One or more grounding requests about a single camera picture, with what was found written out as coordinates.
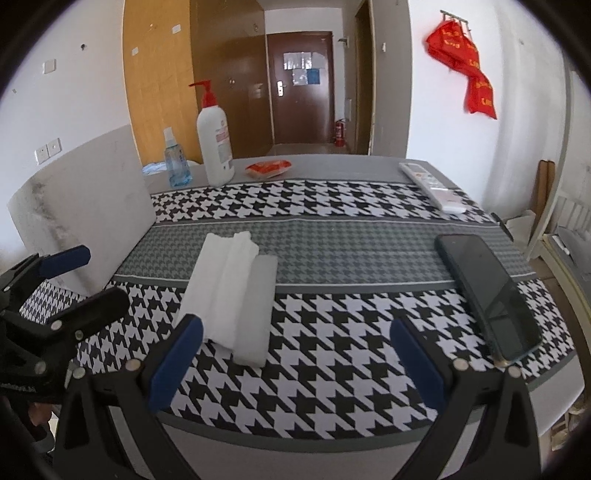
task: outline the red banner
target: red banner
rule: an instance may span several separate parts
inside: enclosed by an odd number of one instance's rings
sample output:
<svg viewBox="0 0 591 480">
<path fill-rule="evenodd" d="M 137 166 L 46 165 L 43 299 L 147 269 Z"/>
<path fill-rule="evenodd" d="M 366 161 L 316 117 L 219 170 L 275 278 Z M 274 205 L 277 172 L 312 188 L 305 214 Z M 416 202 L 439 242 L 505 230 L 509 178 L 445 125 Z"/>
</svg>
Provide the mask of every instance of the red banner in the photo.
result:
<svg viewBox="0 0 591 480">
<path fill-rule="evenodd" d="M 496 120 L 493 89 L 480 69 L 480 54 L 458 22 L 441 22 L 427 37 L 427 52 L 447 67 L 468 77 L 466 107 L 470 113 L 481 112 Z"/>
</svg>

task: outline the floor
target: floor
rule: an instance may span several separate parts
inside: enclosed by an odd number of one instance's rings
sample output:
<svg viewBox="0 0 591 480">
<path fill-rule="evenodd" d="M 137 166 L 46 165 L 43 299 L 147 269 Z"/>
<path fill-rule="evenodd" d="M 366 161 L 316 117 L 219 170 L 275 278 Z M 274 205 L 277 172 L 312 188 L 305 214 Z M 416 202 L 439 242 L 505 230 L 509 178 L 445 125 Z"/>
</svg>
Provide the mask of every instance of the floor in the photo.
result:
<svg viewBox="0 0 591 480">
<path fill-rule="evenodd" d="M 273 145 L 268 157 L 277 157 L 281 155 L 309 155 L 309 154 L 349 154 L 347 147 L 337 147 L 332 143 L 326 144 L 305 144 L 305 143 L 290 143 Z"/>
</svg>

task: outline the white plastic bottle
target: white plastic bottle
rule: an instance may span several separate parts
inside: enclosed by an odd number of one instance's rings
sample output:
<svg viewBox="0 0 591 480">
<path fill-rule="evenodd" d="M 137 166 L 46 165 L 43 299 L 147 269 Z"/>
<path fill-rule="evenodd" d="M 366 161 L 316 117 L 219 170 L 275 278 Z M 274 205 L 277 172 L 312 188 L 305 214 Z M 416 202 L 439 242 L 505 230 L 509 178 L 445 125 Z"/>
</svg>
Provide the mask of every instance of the white plastic bottle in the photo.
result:
<svg viewBox="0 0 591 480">
<path fill-rule="evenodd" d="M 215 94 L 211 91 L 211 80 L 192 83 L 190 86 L 203 85 L 203 104 L 197 117 L 197 134 L 203 154 L 203 164 L 207 174 L 207 182 L 212 187 L 228 183 L 234 176 L 232 165 L 232 146 L 228 119 L 224 111 L 217 105 Z"/>
</svg>

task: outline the red fire extinguisher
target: red fire extinguisher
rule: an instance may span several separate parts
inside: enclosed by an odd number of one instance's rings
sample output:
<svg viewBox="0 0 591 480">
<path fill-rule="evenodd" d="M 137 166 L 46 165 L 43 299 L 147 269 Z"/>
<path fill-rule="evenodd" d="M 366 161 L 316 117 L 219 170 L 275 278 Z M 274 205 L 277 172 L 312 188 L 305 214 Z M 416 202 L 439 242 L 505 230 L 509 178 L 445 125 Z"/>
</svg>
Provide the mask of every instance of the red fire extinguisher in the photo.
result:
<svg viewBox="0 0 591 480">
<path fill-rule="evenodd" d="M 338 120 L 335 125 L 335 145 L 337 147 L 345 146 L 345 119 Z"/>
</svg>

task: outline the spray bottle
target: spray bottle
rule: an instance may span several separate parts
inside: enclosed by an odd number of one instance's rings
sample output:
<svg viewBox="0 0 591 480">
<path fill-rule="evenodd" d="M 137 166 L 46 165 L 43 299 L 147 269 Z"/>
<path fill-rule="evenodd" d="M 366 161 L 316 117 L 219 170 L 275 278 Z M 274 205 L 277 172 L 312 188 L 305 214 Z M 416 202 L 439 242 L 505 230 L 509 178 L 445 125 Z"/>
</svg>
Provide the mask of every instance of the spray bottle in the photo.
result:
<svg viewBox="0 0 591 480">
<path fill-rule="evenodd" d="M 187 159 L 183 154 L 183 149 L 177 143 L 172 127 L 164 129 L 164 140 L 166 150 L 164 150 L 164 159 L 166 160 L 166 170 L 168 179 L 172 188 L 183 187 L 191 183 L 193 176 L 189 169 Z"/>
</svg>

